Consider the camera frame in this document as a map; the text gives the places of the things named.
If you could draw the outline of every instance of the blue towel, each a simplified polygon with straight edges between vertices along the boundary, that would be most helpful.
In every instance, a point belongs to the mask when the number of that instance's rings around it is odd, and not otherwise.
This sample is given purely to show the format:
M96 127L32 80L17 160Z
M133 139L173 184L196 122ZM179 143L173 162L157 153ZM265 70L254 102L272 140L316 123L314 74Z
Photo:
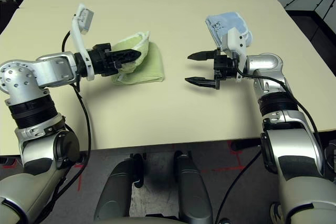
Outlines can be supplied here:
M208 16L205 22L216 42L217 47L222 46L222 36L227 34L227 32L234 27L236 27L245 38L247 47L252 43L252 33L248 30L244 19L237 12Z

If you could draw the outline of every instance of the green towel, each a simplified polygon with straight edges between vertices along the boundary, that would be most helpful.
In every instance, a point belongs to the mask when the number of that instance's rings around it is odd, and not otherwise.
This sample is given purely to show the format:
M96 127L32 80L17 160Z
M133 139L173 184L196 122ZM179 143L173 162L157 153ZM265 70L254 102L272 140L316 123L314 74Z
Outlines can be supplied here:
M113 83L118 85L163 81L163 79L161 53L153 42L149 42L147 55L132 73L119 73L112 76Z

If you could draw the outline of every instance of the floor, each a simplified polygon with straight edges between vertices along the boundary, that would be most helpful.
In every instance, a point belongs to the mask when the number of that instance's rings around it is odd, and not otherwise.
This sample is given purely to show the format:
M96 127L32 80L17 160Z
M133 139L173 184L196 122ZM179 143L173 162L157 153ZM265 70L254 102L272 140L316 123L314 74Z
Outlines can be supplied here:
M310 38L316 24L306 17L293 19ZM4 19L1 22L0 28L5 27ZM312 43L336 74L334 45L325 38L322 31L317 32ZM92 151L87 169L57 201L53 212L44 223L92 223L94 209L108 175L130 153L147 153L144 186L133 189L130 216L157 213L177 216L177 185L172 176L173 154L176 150L192 152L193 160L202 172L216 216L226 190L259 149L253 147L242 152L233 152L228 141L218 141ZM78 169L79 167L74 167L68 176L71 177ZM0 179L22 170L19 162L8 167L0 166ZM277 188L276 175L264 169L262 157L259 157L232 190L221 216L231 219L233 224L270 223L268 208L273 201L278 200Z

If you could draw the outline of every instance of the table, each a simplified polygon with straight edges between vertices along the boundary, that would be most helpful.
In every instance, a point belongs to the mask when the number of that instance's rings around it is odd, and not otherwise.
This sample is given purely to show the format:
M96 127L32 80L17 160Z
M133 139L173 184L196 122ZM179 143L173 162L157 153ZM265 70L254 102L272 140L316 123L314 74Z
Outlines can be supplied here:
M213 78L212 61L191 61L187 56L215 49L204 22L207 15L234 10L253 32L247 53L279 55L294 95L318 130L336 128L336 78L277 0L24 0L0 35L1 62L60 52L79 2L95 12L84 36L86 47L149 30L166 76L163 82L133 86L115 86L101 76L92 82L83 79L93 149L258 137L261 114L251 80L223 81L219 91L184 81L192 76ZM71 39L66 50L75 52ZM72 88L50 91L85 150L85 118ZM0 93L0 101L7 98ZM0 155L18 154L15 122L4 102L0 109Z

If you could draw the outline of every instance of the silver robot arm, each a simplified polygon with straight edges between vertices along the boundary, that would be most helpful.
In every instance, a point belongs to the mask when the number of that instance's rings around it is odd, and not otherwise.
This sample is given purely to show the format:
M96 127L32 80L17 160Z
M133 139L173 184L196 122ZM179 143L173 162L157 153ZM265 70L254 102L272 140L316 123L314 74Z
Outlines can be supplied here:
M273 54L247 56L246 73L282 81L282 60ZM261 148L268 171L278 174L286 223L333 223L336 186L323 178L321 147L308 122L284 89L267 79L254 79L264 132Z
M94 74L118 73L123 63L132 62L140 52L111 51L110 44L89 50ZM22 174L0 181L0 222L34 223L59 187L68 169L79 159L76 135L67 131L65 118L57 112L47 87L58 87L87 77L80 53L61 52L36 61L11 60L0 65L0 90L17 124L15 134L24 166Z
M214 59L214 80L186 78L191 84L219 89L219 82L243 77L254 80L254 90L262 114L264 132L261 148L268 171L278 174L282 213L286 223L334 223L336 186L323 178L321 146L312 134L305 115L288 94L277 55L247 56L245 41L233 28L222 37L222 48L197 52L193 60ZM273 78L285 84L288 92Z

